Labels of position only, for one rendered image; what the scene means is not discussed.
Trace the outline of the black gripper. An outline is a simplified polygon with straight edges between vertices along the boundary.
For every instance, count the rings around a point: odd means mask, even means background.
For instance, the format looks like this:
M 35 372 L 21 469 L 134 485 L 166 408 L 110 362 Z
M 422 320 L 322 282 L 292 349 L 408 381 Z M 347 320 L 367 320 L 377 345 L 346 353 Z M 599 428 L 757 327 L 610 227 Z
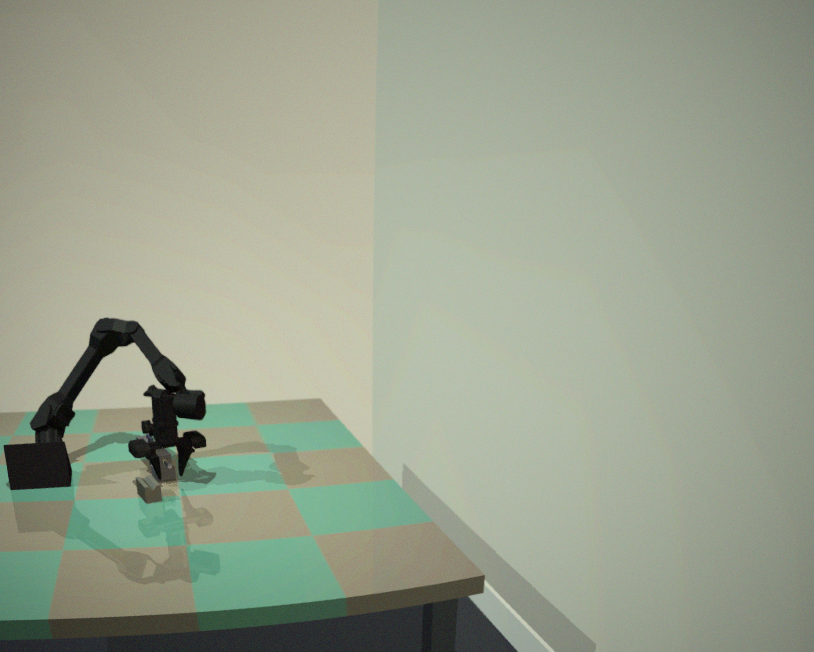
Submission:
M 183 433 L 183 437 L 177 435 L 177 415 L 170 418 L 152 418 L 154 423 L 154 442 L 147 443 L 143 439 L 132 440 L 128 443 L 129 452 L 135 458 L 145 457 L 149 459 L 156 471 L 159 480 L 162 479 L 160 470 L 160 458 L 156 454 L 156 449 L 175 447 L 178 453 L 178 470 L 180 476 L 183 475 L 186 463 L 195 449 L 206 447 L 206 438 L 197 431 Z

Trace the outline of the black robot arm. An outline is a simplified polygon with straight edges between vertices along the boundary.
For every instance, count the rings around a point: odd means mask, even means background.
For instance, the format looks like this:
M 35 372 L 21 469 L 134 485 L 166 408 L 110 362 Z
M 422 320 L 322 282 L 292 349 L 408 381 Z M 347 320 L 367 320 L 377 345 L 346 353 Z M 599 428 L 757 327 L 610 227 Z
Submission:
M 117 347 L 135 343 L 151 364 L 156 379 L 166 389 L 151 385 L 144 396 L 152 397 L 154 418 L 196 419 L 206 414 L 205 394 L 186 389 L 186 377 L 180 369 L 157 349 L 142 326 L 135 320 L 103 318 L 95 323 L 90 342 L 74 369 L 58 392 L 43 401 L 30 422 L 35 431 L 35 443 L 62 442 L 65 428 L 75 416 L 73 402 L 89 380 L 100 361 Z M 176 393 L 176 394 L 172 394 Z

